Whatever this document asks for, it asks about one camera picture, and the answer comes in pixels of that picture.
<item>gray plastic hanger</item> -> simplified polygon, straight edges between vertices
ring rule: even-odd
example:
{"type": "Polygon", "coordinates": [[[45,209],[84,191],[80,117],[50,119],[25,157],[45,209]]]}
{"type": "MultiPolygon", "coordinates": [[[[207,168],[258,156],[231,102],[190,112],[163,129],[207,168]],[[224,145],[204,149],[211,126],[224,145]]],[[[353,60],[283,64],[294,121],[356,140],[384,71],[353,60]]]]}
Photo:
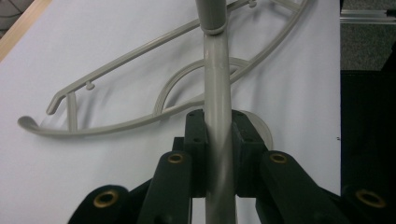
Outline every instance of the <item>gray plastic hanger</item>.
{"type": "MultiPolygon", "coordinates": [[[[291,2],[290,0],[271,0],[272,2],[285,7],[293,12],[290,16],[289,21],[284,26],[283,30],[276,36],[276,38],[261,52],[259,52],[256,56],[254,56],[250,60],[243,60],[237,58],[229,58],[229,63],[231,65],[237,66],[237,70],[230,75],[231,83],[234,83],[239,78],[245,76],[249,71],[251,71],[255,66],[257,66],[260,62],[262,62],[271,52],[276,49],[276,47],[285,39],[288,33],[291,31],[297,20],[302,15],[303,11],[306,9],[306,6],[312,0],[304,0],[301,4],[297,4],[291,2]]],[[[243,7],[245,5],[249,5],[250,7],[255,7],[256,2],[252,0],[238,0],[232,2],[227,6],[228,13],[243,7]]],[[[176,83],[181,80],[184,76],[186,76],[191,71],[198,69],[200,67],[205,66],[204,60],[199,60],[197,62],[191,63],[184,68],[180,69],[177,73],[175,73],[165,84],[160,95],[158,96],[157,102],[154,106],[153,112],[144,117],[133,119],[130,121],[126,121],[123,123],[108,125],[104,127],[98,128],[90,128],[90,129],[79,129],[78,128],[78,120],[77,120],[77,99],[75,91],[86,87],[86,89],[92,90],[94,85],[92,84],[97,78],[104,76],[110,71],[128,63],[129,61],[151,51],[152,49],[158,48],[159,46],[167,43],[168,41],[175,39],[181,35],[186,34],[187,32],[197,28],[200,26],[200,21],[195,20],[185,25],[178,27],[177,29],[162,35],[147,44],[130,51],[118,59],[103,65],[102,67],[94,70],[89,73],[87,76],[80,78],[79,80],[73,82],[62,90],[58,91],[52,98],[49,107],[47,109],[47,114],[52,115],[56,112],[61,101],[66,98],[67,102],[67,119],[68,119],[68,130],[53,130],[45,127],[40,127],[37,123],[28,116],[21,117],[18,119],[19,125],[30,133],[40,134],[40,135],[48,135],[48,136],[82,136],[82,135],[96,135],[96,134],[104,134],[104,133],[115,133],[125,130],[130,130],[133,128],[141,127],[152,122],[158,121],[160,119],[167,118],[169,116],[175,115],[183,110],[191,108],[192,106],[198,106],[204,104],[204,94],[197,95],[192,97],[190,100],[180,104],[174,105],[171,107],[163,108],[164,103],[166,101],[166,97],[172,88],[176,85],[176,83]]]]}

